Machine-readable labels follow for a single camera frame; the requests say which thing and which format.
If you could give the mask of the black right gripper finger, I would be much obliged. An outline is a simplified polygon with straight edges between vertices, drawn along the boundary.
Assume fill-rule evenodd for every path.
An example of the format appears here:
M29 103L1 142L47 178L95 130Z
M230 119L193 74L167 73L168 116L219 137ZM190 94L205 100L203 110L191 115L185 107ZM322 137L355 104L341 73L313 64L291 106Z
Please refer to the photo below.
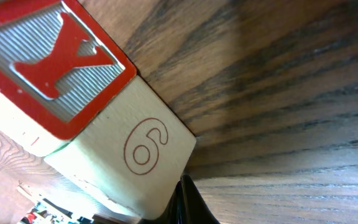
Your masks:
M189 175L182 175L168 204L169 224L219 224Z

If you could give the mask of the white block yellow S side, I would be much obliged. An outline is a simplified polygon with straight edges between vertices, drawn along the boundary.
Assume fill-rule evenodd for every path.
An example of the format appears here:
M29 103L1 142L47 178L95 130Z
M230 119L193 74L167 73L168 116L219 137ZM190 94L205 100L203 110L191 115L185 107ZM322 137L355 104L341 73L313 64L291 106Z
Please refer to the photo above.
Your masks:
M135 77L45 161L113 212L154 220L165 211L195 145L191 131Z

